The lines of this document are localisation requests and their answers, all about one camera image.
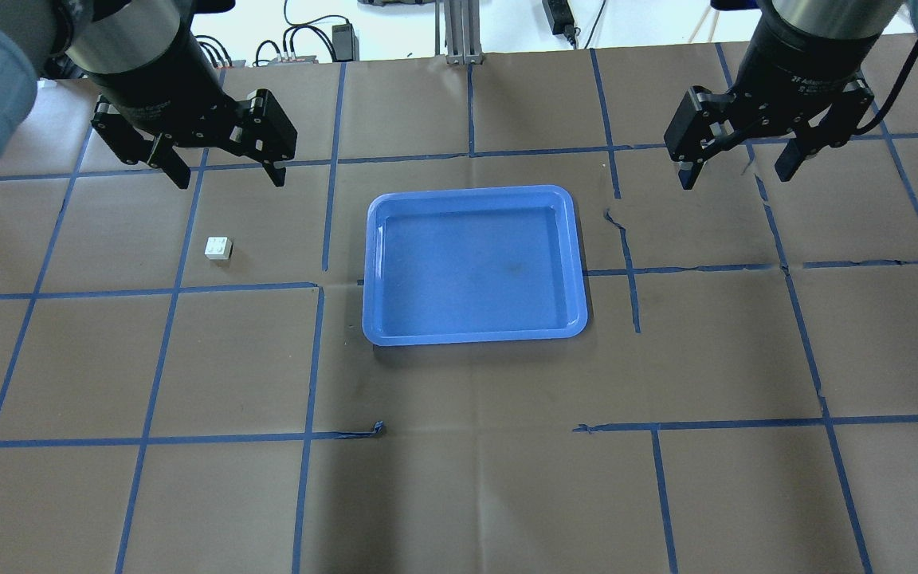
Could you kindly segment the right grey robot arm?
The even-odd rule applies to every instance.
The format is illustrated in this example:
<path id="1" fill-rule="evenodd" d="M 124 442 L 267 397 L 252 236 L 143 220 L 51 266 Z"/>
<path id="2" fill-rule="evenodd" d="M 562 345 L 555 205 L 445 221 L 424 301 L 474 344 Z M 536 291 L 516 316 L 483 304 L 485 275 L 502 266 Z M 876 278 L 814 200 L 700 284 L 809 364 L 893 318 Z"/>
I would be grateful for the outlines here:
<path id="1" fill-rule="evenodd" d="M 871 120 L 874 94 L 862 63 L 902 7 L 900 1 L 758 1 L 760 19 L 725 93 L 692 86 L 665 130 L 679 183 L 692 189 L 706 163 L 749 140 L 784 136 L 775 163 L 787 182 L 823 148 L 873 130 L 895 105 L 918 59 L 918 1 L 907 4 L 917 33 L 892 91 Z"/>

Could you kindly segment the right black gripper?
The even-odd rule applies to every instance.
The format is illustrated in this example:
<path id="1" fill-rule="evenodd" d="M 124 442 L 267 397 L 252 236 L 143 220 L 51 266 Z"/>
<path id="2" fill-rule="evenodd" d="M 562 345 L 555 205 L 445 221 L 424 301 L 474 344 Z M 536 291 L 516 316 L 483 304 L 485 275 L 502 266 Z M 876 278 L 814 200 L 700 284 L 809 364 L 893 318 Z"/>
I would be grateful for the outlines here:
<path id="1" fill-rule="evenodd" d="M 693 189 L 715 154 L 749 139 L 793 133 L 775 161 L 787 183 L 822 147 L 873 130 L 872 121 L 860 124 L 874 98 L 861 65 L 875 42 L 874 33 L 826 37 L 761 16 L 732 87 L 718 94 L 692 86 L 666 128 L 682 189 Z"/>

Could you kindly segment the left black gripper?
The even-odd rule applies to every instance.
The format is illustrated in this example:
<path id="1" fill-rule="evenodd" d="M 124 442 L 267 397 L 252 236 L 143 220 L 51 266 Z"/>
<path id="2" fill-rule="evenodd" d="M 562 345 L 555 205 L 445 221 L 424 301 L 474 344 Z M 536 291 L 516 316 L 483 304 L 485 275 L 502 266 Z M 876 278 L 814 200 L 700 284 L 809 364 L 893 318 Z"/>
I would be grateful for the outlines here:
<path id="1" fill-rule="evenodd" d="M 192 171 L 182 148 L 258 160 L 276 187 L 298 133 L 276 95 L 226 94 L 190 16 L 95 16 L 66 51 L 100 90 L 92 128 L 120 160 L 148 160 L 178 189 Z"/>

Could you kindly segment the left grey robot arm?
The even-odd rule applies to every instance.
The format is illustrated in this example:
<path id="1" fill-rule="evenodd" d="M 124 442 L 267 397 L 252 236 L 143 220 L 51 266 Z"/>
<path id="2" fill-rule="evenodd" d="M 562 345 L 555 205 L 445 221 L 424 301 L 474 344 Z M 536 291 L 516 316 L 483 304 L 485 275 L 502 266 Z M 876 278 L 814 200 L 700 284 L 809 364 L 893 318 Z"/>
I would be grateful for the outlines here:
<path id="1" fill-rule="evenodd" d="M 223 91 L 192 22 L 233 1 L 0 1 L 0 159 L 37 97 L 51 59 L 67 57 L 99 89 L 92 130 L 128 166 L 190 182 L 181 148 L 218 148 L 285 182 L 296 128 L 276 95 Z"/>

